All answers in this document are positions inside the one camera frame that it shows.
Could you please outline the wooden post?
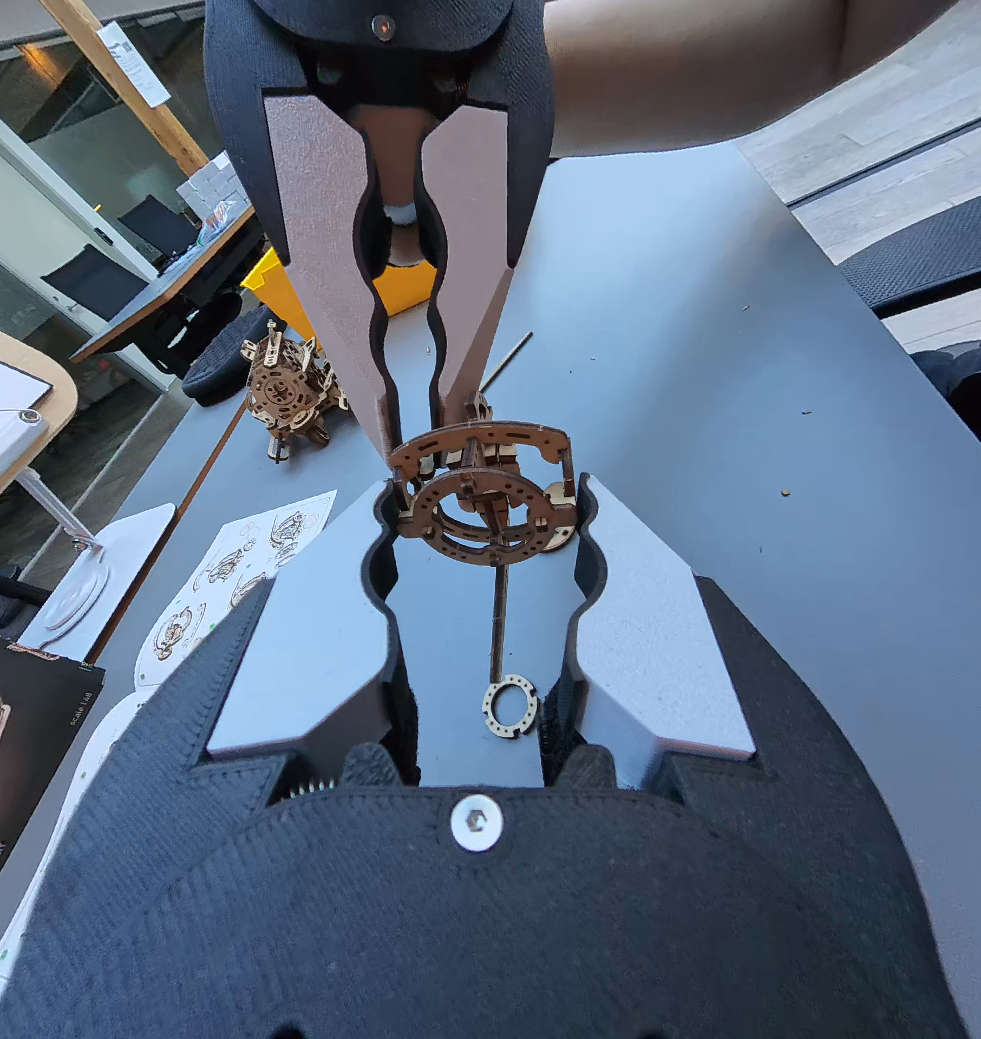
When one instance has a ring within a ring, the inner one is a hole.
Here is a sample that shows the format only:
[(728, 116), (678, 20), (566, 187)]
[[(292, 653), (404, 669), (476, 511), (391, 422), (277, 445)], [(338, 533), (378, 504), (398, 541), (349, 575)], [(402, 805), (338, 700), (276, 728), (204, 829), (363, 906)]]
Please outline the wooden post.
[(122, 70), (116, 58), (97, 33), (102, 25), (81, 1), (42, 1), (42, 6), (67, 32), (92, 66), (113, 87), (137, 119), (145, 126), (185, 175), (198, 172), (209, 161), (166, 105), (152, 107)]

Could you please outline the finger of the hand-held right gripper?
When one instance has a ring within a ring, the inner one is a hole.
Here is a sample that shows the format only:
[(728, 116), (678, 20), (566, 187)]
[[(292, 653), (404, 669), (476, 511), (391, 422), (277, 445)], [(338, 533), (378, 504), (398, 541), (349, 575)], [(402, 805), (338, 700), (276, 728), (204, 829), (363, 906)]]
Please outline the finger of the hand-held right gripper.
[(286, 272), (357, 422), (387, 461), (400, 443), (400, 412), (385, 365), (388, 314), (362, 252), (362, 218), (377, 187), (370, 146), (317, 97), (264, 103)]
[(424, 140), (420, 199), (435, 245), (428, 320), (436, 346), (430, 383), (434, 427), (466, 420), (505, 304), (507, 114), (461, 106)]

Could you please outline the black model kit box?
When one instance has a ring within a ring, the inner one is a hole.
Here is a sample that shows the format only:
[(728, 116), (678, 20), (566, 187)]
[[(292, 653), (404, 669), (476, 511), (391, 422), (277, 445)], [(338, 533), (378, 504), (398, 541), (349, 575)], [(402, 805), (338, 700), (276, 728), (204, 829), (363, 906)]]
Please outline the black model kit box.
[(104, 676), (103, 669), (0, 637), (0, 870)]

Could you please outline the wooden submarine model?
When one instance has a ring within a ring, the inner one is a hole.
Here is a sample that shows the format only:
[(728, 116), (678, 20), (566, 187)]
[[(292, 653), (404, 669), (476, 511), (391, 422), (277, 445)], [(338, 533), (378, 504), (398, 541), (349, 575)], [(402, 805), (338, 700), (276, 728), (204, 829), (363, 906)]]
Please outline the wooden submarine model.
[(258, 343), (245, 341), (241, 353), (251, 361), (248, 409), (266, 425), (268, 456), (279, 463), (288, 457), (294, 435), (327, 445), (323, 412), (350, 407), (316, 338), (287, 339), (275, 320), (267, 322), (267, 331)]

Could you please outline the paper notice on post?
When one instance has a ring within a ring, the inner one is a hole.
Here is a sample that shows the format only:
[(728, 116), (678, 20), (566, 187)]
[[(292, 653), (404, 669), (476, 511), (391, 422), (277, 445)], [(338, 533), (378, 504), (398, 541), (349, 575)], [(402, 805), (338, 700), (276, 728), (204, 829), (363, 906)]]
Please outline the paper notice on post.
[(147, 64), (141, 52), (117, 22), (108, 23), (98, 29), (96, 34), (150, 108), (157, 108), (171, 99), (171, 94)]

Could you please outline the person's right forearm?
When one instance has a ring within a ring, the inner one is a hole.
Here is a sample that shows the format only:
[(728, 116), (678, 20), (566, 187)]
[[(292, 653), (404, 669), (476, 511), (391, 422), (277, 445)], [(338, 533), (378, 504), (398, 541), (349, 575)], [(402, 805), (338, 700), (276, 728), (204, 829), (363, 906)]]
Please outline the person's right forearm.
[(781, 119), (952, 1), (558, 1), (554, 157), (702, 146)]

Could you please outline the dark desk with wood edge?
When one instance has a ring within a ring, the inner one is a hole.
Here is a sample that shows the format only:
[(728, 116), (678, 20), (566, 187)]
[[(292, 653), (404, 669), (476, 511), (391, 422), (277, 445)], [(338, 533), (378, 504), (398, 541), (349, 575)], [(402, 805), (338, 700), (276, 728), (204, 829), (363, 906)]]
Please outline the dark desk with wood edge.
[(157, 369), (174, 377), (188, 370), (173, 351), (174, 338), (190, 314), (218, 294), (236, 291), (261, 258), (264, 232), (251, 206), (237, 206), (216, 237), (145, 285), (70, 361), (81, 363), (97, 353), (136, 346)]

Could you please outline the stack of yellow plastic bins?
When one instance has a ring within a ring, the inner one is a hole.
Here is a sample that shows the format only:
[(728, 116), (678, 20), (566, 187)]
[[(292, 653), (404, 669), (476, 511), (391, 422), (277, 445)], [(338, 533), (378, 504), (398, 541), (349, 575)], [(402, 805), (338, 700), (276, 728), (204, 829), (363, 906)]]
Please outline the stack of yellow plastic bins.
[[(428, 300), (435, 279), (435, 268), (428, 262), (410, 267), (388, 265), (374, 286), (380, 294), (385, 311), (394, 317)], [(303, 340), (311, 339), (315, 331), (304, 315), (296, 292), (288, 279), (276, 251), (267, 249), (251, 272), (241, 282), (241, 286), (251, 291), (264, 305), (269, 307), (279, 320), (292, 330), (301, 334)]]

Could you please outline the thin wooden stick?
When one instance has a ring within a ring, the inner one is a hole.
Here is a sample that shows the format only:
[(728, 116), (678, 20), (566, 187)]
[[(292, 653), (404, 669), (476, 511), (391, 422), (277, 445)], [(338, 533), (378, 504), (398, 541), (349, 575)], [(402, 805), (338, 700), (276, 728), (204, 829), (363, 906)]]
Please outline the thin wooden stick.
[(497, 363), (497, 366), (490, 371), (490, 373), (484, 377), (484, 380), (480, 385), (481, 393), (485, 394), (485, 392), (493, 385), (493, 383), (498, 379), (498, 377), (504, 372), (506, 367), (511, 363), (511, 359), (518, 356), (518, 353), (523, 349), (523, 346), (526, 345), (532, 339), (532, 337), (533, 337), (533, 331), (528, 331), (527, 334), (524, 334), (523, 337), (518, 342), (518, 344), (515, 344), (505, 353), (505, 356), (502, 357)]

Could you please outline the stack of white boxes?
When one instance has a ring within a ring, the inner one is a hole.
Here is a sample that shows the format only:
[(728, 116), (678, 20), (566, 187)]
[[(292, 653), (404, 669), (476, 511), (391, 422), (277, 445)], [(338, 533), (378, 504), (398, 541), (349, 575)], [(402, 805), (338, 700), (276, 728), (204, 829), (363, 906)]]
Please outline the stack of white boxes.
[(223, 201), (231, 207), (250, 205), (226, 151), (175, 190), (198, 218), (208, 217)]

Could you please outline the white instruction booklet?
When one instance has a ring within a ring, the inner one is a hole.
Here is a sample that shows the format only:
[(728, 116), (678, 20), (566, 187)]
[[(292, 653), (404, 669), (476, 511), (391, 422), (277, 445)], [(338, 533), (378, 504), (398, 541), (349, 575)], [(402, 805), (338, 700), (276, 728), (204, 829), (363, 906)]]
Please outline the white instruction booklet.
[(111, 708), (90, 737), (68, 785), (67, 798), (42, 860), (0, 942), (0, 1000), (7, 986), (42, 877), (71, 816), (139, 708), (251, 588), (274, 578), (322, 531), (334, 490), (226, 524), (206, 557), (149, 631), (137, 655), (134, 692)]

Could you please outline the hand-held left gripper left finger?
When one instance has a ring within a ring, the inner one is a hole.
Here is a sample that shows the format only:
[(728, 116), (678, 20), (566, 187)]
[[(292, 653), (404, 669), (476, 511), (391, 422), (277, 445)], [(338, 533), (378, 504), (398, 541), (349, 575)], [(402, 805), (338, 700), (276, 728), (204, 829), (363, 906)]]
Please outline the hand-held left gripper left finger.
[(211, 734), (213, 758), (270, 746), (345, 760), (366, 742), (407, 758), (406, 664), (385, 602), (397, 518), (392, 483), (378, 481), (279, 572)]

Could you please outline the wooden ring model assembly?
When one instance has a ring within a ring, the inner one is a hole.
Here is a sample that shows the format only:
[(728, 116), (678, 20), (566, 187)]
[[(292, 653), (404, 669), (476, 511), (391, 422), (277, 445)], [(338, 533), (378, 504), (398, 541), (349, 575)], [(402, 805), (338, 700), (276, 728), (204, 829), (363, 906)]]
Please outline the wooden ring model assembly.
[[(519, 447), (560, 465), (562, 480), (524, 477)], [(518, 564), (565, 547), (578, 525), (571, 439), (557, 428), (471, 419), (395, 448), (390, 467), (398, 534), (453, 561)]]

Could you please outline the person's black chair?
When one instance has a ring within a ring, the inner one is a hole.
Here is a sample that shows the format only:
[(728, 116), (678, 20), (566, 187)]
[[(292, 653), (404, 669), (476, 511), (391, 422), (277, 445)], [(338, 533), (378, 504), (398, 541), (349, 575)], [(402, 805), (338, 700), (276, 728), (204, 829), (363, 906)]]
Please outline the person's black chair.
[(839, 270), (878, 318), (981, 288), (981, 195), (905, 227)]

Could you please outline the wooden axle rod with ring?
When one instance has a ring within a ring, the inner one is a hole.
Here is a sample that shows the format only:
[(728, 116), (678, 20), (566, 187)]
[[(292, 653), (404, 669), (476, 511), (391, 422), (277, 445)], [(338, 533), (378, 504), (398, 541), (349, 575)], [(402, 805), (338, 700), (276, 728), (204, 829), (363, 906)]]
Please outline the wooden axle rod with ring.
[[(507, 565), (496, 567), (489, 669), (490, 683), (482, 699), (482, 712), (485, 717), (486, 726), (490, 732), (501, 739), (513, 740), (520, 735), (528, 734), (532, 730), (538, 714), (539, 700), (532, 682), (518, 674), (503, 674), (502, 671), (504, 664), (508, 571), (509, 567)], [(498, 719), (496, 703), (501, 692), (508, 688), (514, 688), (523, 692), (526, 699), (526, 707), (519, 721), (504, 724)]]

